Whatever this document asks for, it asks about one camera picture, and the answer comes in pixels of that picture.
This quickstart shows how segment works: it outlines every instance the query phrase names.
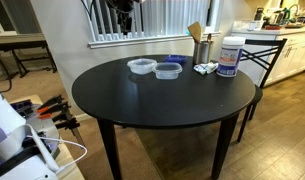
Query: table leg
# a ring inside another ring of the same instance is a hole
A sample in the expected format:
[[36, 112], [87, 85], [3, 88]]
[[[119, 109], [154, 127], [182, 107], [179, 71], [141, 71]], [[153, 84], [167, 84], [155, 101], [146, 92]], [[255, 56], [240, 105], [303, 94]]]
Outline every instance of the table leg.
[[113, 177], [115, 180], [122, 179], [114, 125], [100, 119], [97, 119], [97, 121]]
[[238, 120], [239, 114], [232, 116], [230, 119], [221, 121], [219, 138], [216, 145], [215, 157], [212, 167], [212, 178], [218, 179], [224, 163], [225, 155], [228, 151], [233, 131]]

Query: metal chair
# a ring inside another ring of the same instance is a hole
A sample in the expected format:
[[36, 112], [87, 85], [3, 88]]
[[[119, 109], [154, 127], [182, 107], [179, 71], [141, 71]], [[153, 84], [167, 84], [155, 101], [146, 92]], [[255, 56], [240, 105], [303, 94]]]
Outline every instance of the metal chair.
[[246, 112], [243, 118], [243, 122], [241, 125], [241, 129], [239, 132], [239, 136], [237, 141], [240, 142], [245, 125], [248, 120], [252, 120], [257, 104], [260, 102], [263, 96], [263, 87], [267, 78], [269, 77], [272, 68], [274, 67], [276, 61], [278, 60], [281, 51], [286, 43], [287, 39], [283, 40], [251, 40], [247, 39], [245, 41], [246, 45], [254, 45], [254, 46], [266, 46], [268, 49], [259, 50], [256, 52], [249, 52], [243, 49], [242, 57], [240, 61], [251, 60], [251, 62], [256, 63], [258, 68], [263, 68], [264, 76], [259, 85], [255, 85], [255, 96], [252, 102], [247, 106]]

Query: blue plastic container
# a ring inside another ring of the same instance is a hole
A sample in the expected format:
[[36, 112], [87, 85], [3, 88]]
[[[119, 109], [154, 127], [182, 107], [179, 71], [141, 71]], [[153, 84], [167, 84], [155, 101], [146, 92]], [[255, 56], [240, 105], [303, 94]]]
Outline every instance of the blue plastic container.
[[173, 63], [179, 63], [184, 64], [186, 62], [186, 56], [182, 55], [169, 55], [164, 58], [163, 62], [173, 62]]

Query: kitchen counter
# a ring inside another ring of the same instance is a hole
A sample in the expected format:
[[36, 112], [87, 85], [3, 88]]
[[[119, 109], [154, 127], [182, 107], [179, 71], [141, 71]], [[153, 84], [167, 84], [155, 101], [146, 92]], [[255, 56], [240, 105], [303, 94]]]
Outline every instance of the kitchen counter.
[[305, 32], [305, 27], [302, 28], [282, 28], [280, 30], [259, 30], [259, 31], [248, 31], [248, 30], [233, 30], [232, 33], [244, 33], [244, 34], [258, 34], [258, 35], [287, 35]]

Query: white cable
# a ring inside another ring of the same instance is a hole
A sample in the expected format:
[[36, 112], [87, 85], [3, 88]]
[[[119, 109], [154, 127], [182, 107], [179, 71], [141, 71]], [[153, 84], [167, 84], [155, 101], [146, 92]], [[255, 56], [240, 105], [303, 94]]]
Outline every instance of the white cable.
[[76, 160], [64, 165], [64, 166], [61, 166], [59, 168], [59, 170], [57, 170], [55, 173], [58, 174], [59, 172], [61, 172], [62, 170], [64, 170], [66, 167], [70, 166], [71, 164], [73, 163], [76, 163], [77, 161], [79, 161], [80, 159], [82, 159], [87, 153], [88, 153], [88, 150], [86, 149], [86, 147], [82, 146], [81, 144], [78, 144], [78, 143], [75, 143], [75, 142], [72, 142], [72, 141], [66, 141], [66, 140], [63, 140], [63, 139], [54, 139], [54, 138], [45, 138], [45, 137], [39, 137], [40, 139], [44, 139], [44, 140], [50, 140], [50, 141], [59, 141], [59, 142], [64, 142], [64, 143], [68, 143], [68, 144], [73, 144], [73, 145], [76, 145], [76, 146], [79, 146], [81, 147], [82, 149], [84, 149], [84, 153], [79, 157], [77, 158]]

